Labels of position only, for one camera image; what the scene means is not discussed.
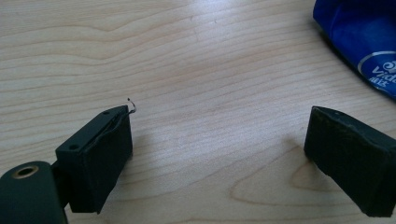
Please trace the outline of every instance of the metal ring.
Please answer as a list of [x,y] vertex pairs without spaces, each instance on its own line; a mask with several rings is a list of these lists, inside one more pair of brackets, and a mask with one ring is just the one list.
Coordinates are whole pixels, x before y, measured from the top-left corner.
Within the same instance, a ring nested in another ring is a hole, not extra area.
[[18,171],[14,172],[14,174],[12,174],[12,178],[24,179],[28,176],[35,174],[37,171],[38,171],[38,166],[36,165],[25,166],[19,169]]

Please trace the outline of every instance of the white logo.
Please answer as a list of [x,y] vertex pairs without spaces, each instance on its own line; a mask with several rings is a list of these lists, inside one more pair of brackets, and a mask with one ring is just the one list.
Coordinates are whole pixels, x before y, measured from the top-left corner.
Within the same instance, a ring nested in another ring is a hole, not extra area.
[[[396,51],[379,51],[367,55],[358,64],[359,72],[374,83],[378,88],[386,88],[388,85],[396,83],[396,61],[394,60]],[[378,65],[374,70],[371,64],[376,63],[377,57],[389,57],[386,63]]]
[[384,70],[387,71],[386,73],[388,74],[396,73],[396,61],[393,61],[391,63],[384,63],[382,67],[384,68]]

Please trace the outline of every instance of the blue fabric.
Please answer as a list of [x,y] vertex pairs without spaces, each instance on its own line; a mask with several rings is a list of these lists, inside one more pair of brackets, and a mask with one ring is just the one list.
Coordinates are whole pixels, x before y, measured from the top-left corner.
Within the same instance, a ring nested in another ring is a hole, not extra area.
[[373,86],[396,99],[395,0],[317,0],[314,19]]

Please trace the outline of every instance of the wooden table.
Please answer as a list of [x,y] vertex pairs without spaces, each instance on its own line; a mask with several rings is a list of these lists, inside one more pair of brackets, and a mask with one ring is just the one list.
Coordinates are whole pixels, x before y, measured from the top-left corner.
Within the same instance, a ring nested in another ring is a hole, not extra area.
[[134,157],[70,223],[394,223],[304,156],[312,105],[396,137],[396,104],[329,48],[314,0],[0,3],[0,175],[133,99]]

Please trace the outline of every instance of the small hole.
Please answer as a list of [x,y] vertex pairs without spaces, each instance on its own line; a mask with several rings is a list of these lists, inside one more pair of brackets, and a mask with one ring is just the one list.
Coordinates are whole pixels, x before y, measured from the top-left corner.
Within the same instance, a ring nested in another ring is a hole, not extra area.
[[34,169],[32,167],[27,167],[26,169],[19,171],[18,175],[29,175],[30,173],[33,172],[33,170]]
[[38,166],[35,166],[35,165],[26,166],[26,167],[21,168],[17,172],[15,172],[12,175],[12,177],[14,177],[15,179],[23,179],[23,178],[33,175],[37,171],[38,171]]
[[69,147],[70,150],[76,150],[76,149],[78,149],[78,148],[79,148],[78,145],[71,145],[71,146]]

